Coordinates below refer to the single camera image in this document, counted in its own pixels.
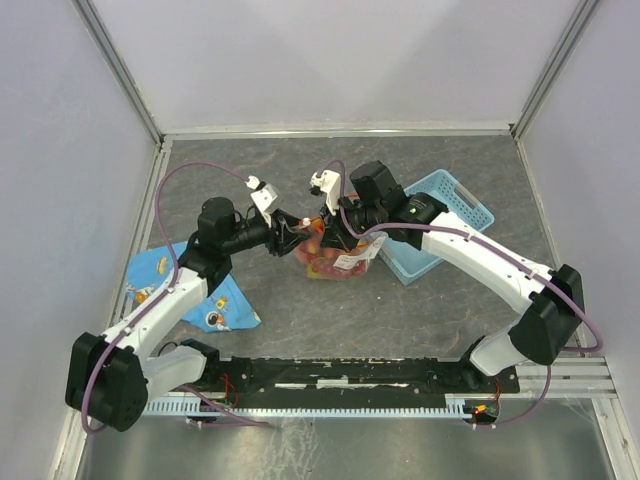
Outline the red yellow strawberry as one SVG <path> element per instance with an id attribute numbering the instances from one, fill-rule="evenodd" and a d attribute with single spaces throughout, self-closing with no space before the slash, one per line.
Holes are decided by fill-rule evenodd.
<path id="1" fill-rule="evenodd" d="M 322 253 L 322 249 L 319 245 L 319 242 L 313 239 L 306 240 L 300 245 L 301 251 L 307 257 L 318 257 Z"/>

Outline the purple grapes bunch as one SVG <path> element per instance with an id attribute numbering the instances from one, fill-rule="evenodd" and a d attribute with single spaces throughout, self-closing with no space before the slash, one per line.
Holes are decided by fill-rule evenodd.
<path id="1" fill-rule="evenodd" d="M 359 261 L 350 269 L 342 269 L 330 263 L 317 261 L 307 266 L 307 275 L 312 279 L 343 281 L 361 277 L 367 273 L 367 270 L 366 261 Z"/>

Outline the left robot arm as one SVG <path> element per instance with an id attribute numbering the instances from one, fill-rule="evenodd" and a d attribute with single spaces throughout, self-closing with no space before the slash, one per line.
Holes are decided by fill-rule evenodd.
<path id="1" fill-rule="evenodd" d="M 124 320 L 99 335 L 84 333 L 73 344 L 65 401 L 81 414 L 88 434 L 106 427 L 129 429 L 146 405 L 172 390 L 194 384 L 209 390 L 221 378 L 219 353 L 197 341 L 155 356 L 173 326 L 209 297 L 232 269 L 232 255 L 264 245 L 284 256 L 308 237 L 308 218 L 276 208 L 241 217 L 231 200 L 207 200 L 197 229 L 171 275 Z"/>

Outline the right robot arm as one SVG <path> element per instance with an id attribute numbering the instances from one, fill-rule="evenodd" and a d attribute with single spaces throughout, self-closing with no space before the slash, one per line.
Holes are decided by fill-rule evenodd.
<path id="1" fill-rule="evenodd" d="M 324 196 L 325 246 L 352 249 L 384 233 L 456 266 L 500 296 L 518 319 L 481 338 L 458 368 L 467 389 L 481 391 L 503 370 L 531 361 L 550 366 L 582 322 L 582 278 L 564 264 L 552 269 L 517 255 L 427 193 L 409 195 L 387 166 L 369 162 L 345 176 L 330 168 L 312 175 Z"/>

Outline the clear zip top bag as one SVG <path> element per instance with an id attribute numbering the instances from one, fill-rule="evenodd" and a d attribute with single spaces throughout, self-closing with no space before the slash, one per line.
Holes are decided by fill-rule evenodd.
<path id="1" fill-rule="evenodd" d="M 309 232 L 311 233 L 311 237 L 309 239 L 313 239 L 319 242 L 322 239 L 323 234 L 323 224 L 322 220 L 319 217 L 313 219 L 305 219 L 302 221 L 305 226 L 309 227 Z M 374 233 L 367 236 L 365 239 L 359 240 L 358 245 L 351 250 L 350 252 L 342 251 L 339 249 L 322 249 L 322 253 L 318 257 L 307 257 L 300 249 L 300 245 L 298 245 L 293 250 L 293 256 L 295 258 L 294 265 L 302 272 L 307 275 L 307 266 L 320 261 L 324 263 L 333 264 L 335 267 L 339 267 L 342 269 L 350 269 L 359 261 L 366 261 L 368 263 L 368 269 L 372 261 L 378 255 L 384 241 L 386 240 L 387 235 L 385 233 Z"/>

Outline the light blue plastic basket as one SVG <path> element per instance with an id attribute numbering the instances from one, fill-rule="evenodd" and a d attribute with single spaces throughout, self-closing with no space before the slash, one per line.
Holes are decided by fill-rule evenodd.
<path id="1" fill-rule="evenodd" d="M 465 223 L 484 232 L 495 222 L 494 215 L 453 175 L 439 169 L 405 188 L 407 195 L 426 193 L 447 205 Z M 397 279 L 408 286 L 434 269 L 442 259 L 410 245 L 387 238 L 379 252 L 381 260 Z"/>

